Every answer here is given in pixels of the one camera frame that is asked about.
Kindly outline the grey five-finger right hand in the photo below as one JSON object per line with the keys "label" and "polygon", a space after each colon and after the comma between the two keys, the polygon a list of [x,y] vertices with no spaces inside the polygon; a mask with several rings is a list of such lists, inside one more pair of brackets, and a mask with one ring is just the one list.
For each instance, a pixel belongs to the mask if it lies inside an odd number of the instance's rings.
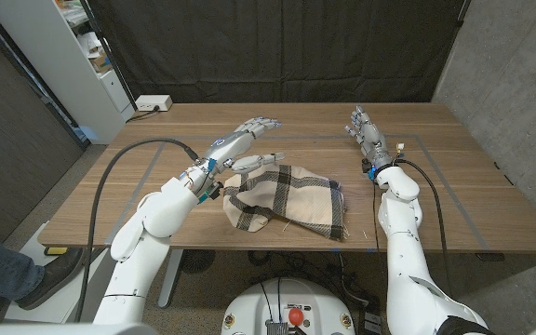
{"label": "grey five-finger right hand", "polygon": [[346,126],[345,130],[359,144],[364,158],[376,169],[389,166],[393,158],[385,137],[360,105],[351,113],[351,122],[353,125]]}

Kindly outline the grey five-finger left hand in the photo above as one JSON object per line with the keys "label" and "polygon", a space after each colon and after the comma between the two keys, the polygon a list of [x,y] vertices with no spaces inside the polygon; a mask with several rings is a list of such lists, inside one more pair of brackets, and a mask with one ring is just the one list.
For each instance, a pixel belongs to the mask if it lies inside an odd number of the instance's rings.
{"label": "grey five-finger left hand", "polygon": [[277,119],[257,116],[239,125],[233,132],[215,140],[208,150],[196,161],[209,177],[221,174],[225,169],[236,174],[246,174],[262,166],[285,158],[283,153],[252,155],[240,158],[251,147],[252,142],[266,131],[280,127]]}

